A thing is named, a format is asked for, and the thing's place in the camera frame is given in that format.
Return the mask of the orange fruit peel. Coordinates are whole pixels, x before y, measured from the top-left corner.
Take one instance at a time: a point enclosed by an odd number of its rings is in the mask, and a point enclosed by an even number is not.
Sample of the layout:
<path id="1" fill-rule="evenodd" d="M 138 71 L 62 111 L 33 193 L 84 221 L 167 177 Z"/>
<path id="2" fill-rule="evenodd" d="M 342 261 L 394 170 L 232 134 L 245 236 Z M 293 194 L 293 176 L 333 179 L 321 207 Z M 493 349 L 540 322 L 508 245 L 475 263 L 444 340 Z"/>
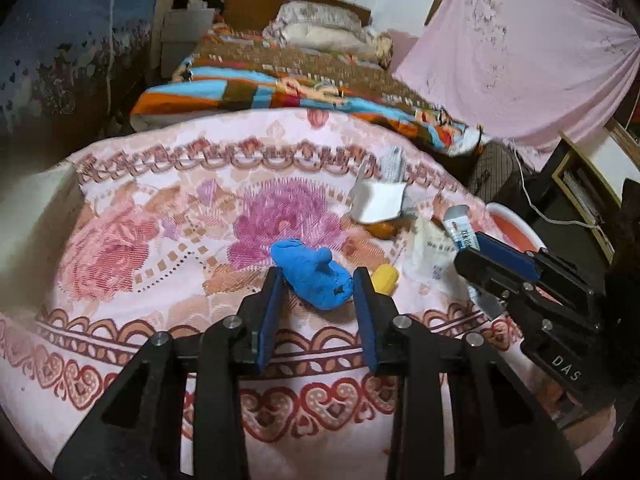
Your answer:
<path id="1" fill-rule="evenodd" d="M 393 240 L 400 229 L 397 220 L 385 220 L 363 226 L 373 237 L 378 240 Z"/>

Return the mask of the wooden bed headboard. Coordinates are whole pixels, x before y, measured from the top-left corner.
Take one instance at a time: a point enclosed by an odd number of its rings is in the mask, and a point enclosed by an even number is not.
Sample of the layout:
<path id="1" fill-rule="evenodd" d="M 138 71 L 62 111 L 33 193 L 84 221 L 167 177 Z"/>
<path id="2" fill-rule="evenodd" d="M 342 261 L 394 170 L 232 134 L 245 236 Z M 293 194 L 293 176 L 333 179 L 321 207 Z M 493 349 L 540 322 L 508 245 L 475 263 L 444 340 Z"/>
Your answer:
<path id="1" fill-rule="evenodd" d="M 264 29 L 278 14 L 280 6 L 293 0 L 224 0 L 221 15 L 233 29 Z M 338 6 L 354 12 L 363 25 L 369 24 L 371 11 L 343 0 L 300 0 Z"/>

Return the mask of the white bedside cabinet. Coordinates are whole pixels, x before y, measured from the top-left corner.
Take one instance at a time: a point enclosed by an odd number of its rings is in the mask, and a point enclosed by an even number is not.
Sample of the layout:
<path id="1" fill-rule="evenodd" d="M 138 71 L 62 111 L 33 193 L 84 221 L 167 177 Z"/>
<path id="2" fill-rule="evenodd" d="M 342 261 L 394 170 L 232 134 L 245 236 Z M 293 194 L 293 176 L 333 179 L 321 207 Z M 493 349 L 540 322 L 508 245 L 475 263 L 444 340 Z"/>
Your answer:
<path id="1" fill-rule="evenodd" d="M 216 9 L 170 10 L 160 31 L 160 74 L 169 78 L 213 26 Z"/>

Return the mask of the colourful striped bed quilt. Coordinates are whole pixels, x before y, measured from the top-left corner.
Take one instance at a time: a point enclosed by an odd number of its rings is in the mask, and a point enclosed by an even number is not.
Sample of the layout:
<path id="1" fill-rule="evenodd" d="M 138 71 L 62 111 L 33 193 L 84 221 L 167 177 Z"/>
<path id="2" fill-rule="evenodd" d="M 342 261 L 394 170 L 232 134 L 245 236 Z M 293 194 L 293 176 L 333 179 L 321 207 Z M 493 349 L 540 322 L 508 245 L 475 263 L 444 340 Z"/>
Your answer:
<path id="1" fill-rule="evenodd" d="M 449 157 L 474 152 L 481 128 L 454 119 L 381 66 L 343 52 L 280 46 L 217 24 L 166 84 L 146 89 L 130 113 L 138 131 L 242 110 L 303 108 L 314 127 L 331 112 L 355 116 Z"/>

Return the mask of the yellow bottle cap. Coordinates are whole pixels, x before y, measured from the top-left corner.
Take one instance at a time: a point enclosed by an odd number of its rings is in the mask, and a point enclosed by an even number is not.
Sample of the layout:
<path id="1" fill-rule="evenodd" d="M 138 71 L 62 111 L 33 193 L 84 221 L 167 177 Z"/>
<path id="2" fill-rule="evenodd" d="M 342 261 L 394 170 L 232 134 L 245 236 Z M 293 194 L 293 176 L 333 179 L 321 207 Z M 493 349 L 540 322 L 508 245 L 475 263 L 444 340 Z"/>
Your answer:
<path id="1" fill-rule="evenodd" d="M 381 264 L 372 274 L 373 289 L 385 296 L 392 296 L 399 280 L 399 272 L 388 263 Z"/>

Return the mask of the white crumpled plastic bag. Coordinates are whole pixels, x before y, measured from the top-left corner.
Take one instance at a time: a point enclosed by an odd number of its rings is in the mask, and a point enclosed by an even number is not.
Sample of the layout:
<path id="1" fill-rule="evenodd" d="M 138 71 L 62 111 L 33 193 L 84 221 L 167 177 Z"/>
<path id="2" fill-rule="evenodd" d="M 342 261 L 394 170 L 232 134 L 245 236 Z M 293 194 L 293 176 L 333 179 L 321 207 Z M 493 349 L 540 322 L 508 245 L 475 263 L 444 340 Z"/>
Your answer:
<path id="1" fill-rule="evenodd" d="M 402 264 L 407 278 L 450 296 L 464 297 L 466 284 L 454 268 L 458 248 L 433 220 L 413 221 L 411 240 Z"/>

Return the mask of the blue glove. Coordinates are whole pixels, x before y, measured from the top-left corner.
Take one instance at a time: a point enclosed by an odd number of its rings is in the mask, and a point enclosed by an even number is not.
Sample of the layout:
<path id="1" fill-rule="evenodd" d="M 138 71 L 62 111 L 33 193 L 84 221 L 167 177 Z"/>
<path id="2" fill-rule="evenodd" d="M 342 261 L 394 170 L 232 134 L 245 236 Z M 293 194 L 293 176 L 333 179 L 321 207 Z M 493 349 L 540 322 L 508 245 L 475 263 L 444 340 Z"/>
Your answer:
<path id="1" fill-rule="evenodd" d="M 352 296 L 352 274 L 333 260 L 329 248 L 289 238 L 272 244 L 270 255 L 295 295 L 314 308 L 334 310 Z"/>

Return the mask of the red plastic basin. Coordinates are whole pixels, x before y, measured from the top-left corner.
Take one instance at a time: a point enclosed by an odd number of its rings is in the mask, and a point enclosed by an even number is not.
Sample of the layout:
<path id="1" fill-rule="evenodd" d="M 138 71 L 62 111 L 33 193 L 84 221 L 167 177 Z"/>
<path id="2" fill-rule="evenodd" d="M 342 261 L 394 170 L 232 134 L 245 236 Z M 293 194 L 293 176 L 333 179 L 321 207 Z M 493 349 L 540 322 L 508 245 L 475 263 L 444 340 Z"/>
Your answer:
<path id="1" fill-rule="evenodd" d="M 490 203 L 486 206 L 502 235 L 520 252 L 538 252 L 546 245 L 539 235 L 515 212 L 506 206 Z"/>

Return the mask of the blue fabric wardrobe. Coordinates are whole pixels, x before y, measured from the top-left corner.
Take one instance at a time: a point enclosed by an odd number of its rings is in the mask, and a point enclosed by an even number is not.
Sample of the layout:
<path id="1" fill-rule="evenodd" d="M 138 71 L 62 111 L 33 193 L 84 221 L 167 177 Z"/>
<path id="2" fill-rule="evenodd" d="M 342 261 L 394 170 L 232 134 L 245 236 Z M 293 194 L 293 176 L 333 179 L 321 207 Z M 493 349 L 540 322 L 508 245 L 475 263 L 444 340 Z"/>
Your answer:
<path id="1" fill-rule="evenodd" d="M 1 25 L 1 132 L 100 118 L 144 70 L 156 0 L 17 0 Z"/>

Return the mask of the pink hanging sheet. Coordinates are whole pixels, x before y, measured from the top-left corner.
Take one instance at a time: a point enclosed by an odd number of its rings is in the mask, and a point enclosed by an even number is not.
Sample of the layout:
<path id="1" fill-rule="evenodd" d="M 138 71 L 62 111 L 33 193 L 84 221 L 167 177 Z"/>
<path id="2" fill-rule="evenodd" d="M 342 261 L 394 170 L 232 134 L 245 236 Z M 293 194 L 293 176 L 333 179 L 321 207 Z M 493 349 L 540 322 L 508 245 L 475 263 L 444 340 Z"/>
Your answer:
<path id="1" fill-rule="evenodd" d="M 600 132 L 638 69 L 634 26 L 591 0 L 444 0 L 395 76 L 541 166 Z"/>

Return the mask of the pink floral blanket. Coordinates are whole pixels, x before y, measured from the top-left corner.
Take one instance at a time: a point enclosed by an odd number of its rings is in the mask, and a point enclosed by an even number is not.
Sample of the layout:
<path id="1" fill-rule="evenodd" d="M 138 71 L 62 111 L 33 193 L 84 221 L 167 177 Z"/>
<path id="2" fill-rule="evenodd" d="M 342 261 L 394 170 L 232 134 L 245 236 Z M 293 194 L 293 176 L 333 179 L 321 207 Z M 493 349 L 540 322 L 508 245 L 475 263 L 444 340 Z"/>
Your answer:
<path id="1" fill-rule="evenodd" d="M 296 238 L 347 269 L 404 265 L 408 233 L 378 240 L 349 215 L 360 167 L 392 148 L 426 218 L 457 204 L 498 228 L 430 155 L 338 113 L 245 112 L 102 141 L 70 156 L 84 208 L 32 325 L 1 321 L 1 405 L 46 468 L 149 336 L 194 335 L 262 287 L 270 248 Z M 364 365 L 355 311 L 297 299 L 263 378 L 241 387 L 255 479 L 381 479 L 395 384 Z"/>

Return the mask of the wooden desk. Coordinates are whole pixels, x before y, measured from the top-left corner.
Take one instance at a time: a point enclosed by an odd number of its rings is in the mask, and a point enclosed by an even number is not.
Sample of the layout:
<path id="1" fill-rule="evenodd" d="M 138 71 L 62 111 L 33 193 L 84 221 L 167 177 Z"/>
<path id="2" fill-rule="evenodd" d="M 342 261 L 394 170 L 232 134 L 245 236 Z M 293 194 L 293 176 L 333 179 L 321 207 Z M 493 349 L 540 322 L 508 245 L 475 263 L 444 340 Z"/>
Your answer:
<path id="1" fill-rule="evenodd" d="M 591 232 L 603 257 L 611 262 L 615 254 L 613 214 L 622 206 L 624 183 L 639 180 L 639 140 L 614 118 L 578 141 L 565 133 L 560 139 L 555 153 L 561 159 L 553 168 L 552 181 L 574 206 L 579 224 Z M 602 223 L 585 218 L 562 180 L 564 172 L 570 172 L 596 203 Z"/>

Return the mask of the cream pillow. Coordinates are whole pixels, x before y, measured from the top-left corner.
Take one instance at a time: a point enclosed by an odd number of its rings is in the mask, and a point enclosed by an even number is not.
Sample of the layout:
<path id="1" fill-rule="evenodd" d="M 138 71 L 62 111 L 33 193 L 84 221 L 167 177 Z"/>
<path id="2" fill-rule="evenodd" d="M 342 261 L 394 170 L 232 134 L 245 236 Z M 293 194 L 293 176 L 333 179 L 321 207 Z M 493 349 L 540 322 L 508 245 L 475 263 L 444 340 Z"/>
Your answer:
<path id="1" fill-rule="evenodd" d="M 310 23 L 272 22 L 262 31 L 262 36 L 281 46 L 348 54 L 366 62 L 376 63 L 383 68 L 390 66 L 394 53 L 390 34 L 378 32 L 369 26 L 354 32 L 346 28 Z"/>

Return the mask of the white paper box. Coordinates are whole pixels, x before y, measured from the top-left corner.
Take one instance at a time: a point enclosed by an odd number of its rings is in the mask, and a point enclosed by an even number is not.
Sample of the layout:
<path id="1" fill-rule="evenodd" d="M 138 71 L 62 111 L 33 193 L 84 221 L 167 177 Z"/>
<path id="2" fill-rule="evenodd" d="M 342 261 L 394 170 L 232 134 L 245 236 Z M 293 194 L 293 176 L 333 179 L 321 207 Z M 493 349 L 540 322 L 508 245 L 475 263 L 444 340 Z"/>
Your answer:
<path id="1" fill-rule="evenodd" d="M 370 226 L 401 217 L 407 197 L 407 183 L 402 180 L 401 169 L 401 165 L 387 166 L 382 170 L 382 178 L 377 179 L 373 166 L 363 162 L 349 191 L 350 218 Z"/>

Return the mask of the floral pillow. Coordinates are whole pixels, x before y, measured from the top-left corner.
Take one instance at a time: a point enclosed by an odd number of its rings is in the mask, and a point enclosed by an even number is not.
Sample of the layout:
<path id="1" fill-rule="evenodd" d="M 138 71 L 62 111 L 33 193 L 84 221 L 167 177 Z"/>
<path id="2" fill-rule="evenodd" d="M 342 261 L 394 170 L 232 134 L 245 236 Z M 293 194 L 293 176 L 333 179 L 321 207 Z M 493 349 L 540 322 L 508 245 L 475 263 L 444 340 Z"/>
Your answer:
<path id="1" fill-rule="evenodd" d="M 303 0 L 283 3 L 270 26 L 277 29 L 292 24 L 346 29 L 351 32 L 362 31 L 362 21 L 355 12 L 339 6 Z"/>

